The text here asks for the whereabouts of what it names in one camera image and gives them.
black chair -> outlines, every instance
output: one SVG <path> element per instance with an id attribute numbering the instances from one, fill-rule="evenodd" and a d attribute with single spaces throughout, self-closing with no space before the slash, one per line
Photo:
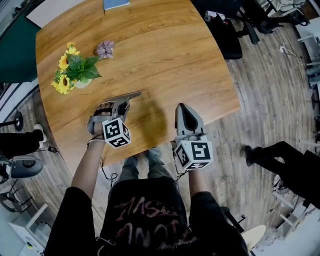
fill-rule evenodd
<path id="1" fill-rule="evenodd" d="M 31 205 L 27 206 L 26 208 L 22 209 L 23 206 L 26 205 L 27 202 L 29 202 L 32 199 L 32 196 L 29 197 L 25 202 L 19 202 L 16 199 L 15 193 L 17 193 L 17 191 L 19 190 L 19 188 L 15 191 L 13 191 L 14 186 L 16 185 L 18 180 L 16 180 L 10 191 L 9 192 L 5 192 L 5 193 L 1 193 L 0 194 L 0 204 L 9 212 L 11 213 L 20 213 L 22 214 L 24 211 L 26 211 Z M 12 204 L 13 207 L 10 207 L 7 205 L 7 203 L 10 202 Z"/>
<path id="2" fill-rule="evenodd" d="M 280 23 L 303 26 L 309 24 L 309 21 L 299 11 L 283 17 L 269 17 L 268 13 L 276 8 L 270 0 L 267 1 L 269 8 L 266 11 L 256 0 L 194 0 L 192 3 L 204 19 L 224 59 L 237 60 L 242 58 L 239 38 L 249 35 L 253 44 L 256 45 L 259 42 L 254 27 L 260 33 L 270 34 L 275 28 L 282 26 Z M 223 14 L 226 19 L 222 20 L 220 16 L 217 16 L 206 21 L 206 11 Z M 236 31 L 230 19 L 242 21 L 243 29 Z"/>

desk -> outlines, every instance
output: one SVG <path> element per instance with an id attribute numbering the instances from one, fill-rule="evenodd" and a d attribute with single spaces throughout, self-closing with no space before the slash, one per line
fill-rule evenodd
<path id="1" fill-rule="evenodd" d="M 50 82 L 67 42 L 89 56 L 107 39 L 115 41 L 114 58 L 97 63 L 102 77 L 68 95 L 57 93 Z M 205 124 L 240 106 L 217 43 L 189 0 L 131 0 L 105 15 L 101 0 L 84 1 L 37 33 L 36 63 L 46 117 L 71 174 L 91 137 L 89 116 L 103 99 L 142 91 L 125 121 L 132 142 L 106 146 L 108 164 L 174 139 L 178 103 Z"/>

book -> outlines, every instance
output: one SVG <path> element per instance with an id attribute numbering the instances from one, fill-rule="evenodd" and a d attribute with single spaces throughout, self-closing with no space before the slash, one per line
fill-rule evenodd
<path id="1" fill-rule="evenodd" d="M 130 5 L 130 0 L 103 0 L 103 9 L 109 10 L 112 8 Z"/>

